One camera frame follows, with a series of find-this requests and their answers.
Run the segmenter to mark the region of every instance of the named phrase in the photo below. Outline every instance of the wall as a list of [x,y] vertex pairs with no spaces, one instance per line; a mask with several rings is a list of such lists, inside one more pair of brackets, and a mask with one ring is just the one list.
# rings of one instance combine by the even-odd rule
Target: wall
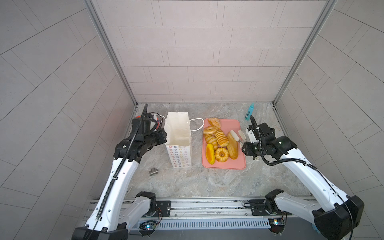
[[324,3],[93,0],[139,102],[271,102]]
[[1,1],[0,81],[0,238],[68,240],[133,110],[83,2]]
[[339,0],[277,108],[289,136],[365,203],[355,239],[384,239],[384,1]]

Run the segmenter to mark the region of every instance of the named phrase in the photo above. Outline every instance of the marble countertop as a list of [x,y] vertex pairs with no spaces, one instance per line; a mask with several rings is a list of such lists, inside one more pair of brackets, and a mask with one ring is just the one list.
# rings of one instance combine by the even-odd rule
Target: marble countertop
[[[189,112],[189,118],[237,119],[241,129],[250,124],[244,119],[249,103],[150,103],[148,112],[158,112],[167,116],[170,112]],[[139,116],[144,104],[139,104]],[[283,132],[270,103],[255,103],[252,114],[257,123],[266,122],[276,130],[276,137]],[[201,125],[192,121],[191,129]],[[268,166],[263,161],[246,157],[247,167],[243,170],[208,169],[202,163],[202,129],[191,133],[191,168],[173,168],[166,146],[160,145],[147,152],[129,184],[126,198],[134,198],[140,191],[156,193],[157,197],[245,197],[264,196],[279,188],[299,196],[310,195],[304,184],[284,165]],[[149,176],[152,167],[159,173]]]

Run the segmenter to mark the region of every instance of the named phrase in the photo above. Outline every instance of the blue bottle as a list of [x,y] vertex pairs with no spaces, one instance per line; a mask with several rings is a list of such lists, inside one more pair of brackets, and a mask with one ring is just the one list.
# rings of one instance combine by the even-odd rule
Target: blue bottle
[[249,121],[249,119],[251,118],[251,115],[252,115],[252,112],[253,112],[253,106],[255,104],[252,103],[250,106],[249,106],[249,109],[248,109],[248,112],[247,114],[245,115],[245,120]]

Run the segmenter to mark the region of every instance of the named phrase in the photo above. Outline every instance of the white paper bag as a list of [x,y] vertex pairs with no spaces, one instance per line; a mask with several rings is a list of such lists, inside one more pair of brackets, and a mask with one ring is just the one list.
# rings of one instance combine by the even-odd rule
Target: white paper bag
[[[190,121],[201,119],[203,124],[196,130],[189,127]],[[167,133],[165,143],[172,166],[177,168],[192,167],[191,164],[191,132],[204,126],[204,119],[189,120],[188,113],[168,112],[164,130]]]

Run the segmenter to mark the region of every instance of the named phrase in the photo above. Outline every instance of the tray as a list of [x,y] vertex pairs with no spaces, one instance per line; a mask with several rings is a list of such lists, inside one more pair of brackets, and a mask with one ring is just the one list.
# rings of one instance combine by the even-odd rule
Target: tray
[[[227,135],[231,130],[234,130],[235,133],[240,130],[240,122],[236,119],[220,119],[221,122],[221,130],[225,135]],[[210,126],[208,122],[208,118],[204,119],[204,127]],[[210,164],[205,156],[205,150],[207,149],[207,142],[205,141],[203,135],[203,156],[202,156],[202,164],[206,168],[221,168],[221,169],[244,169],[247,166],[245,162],[245,155],[241,151],[240,143],[237,143],[239,155],[237,159],[228,158],[226,162],[218,162],[215,161],[214,164]]]

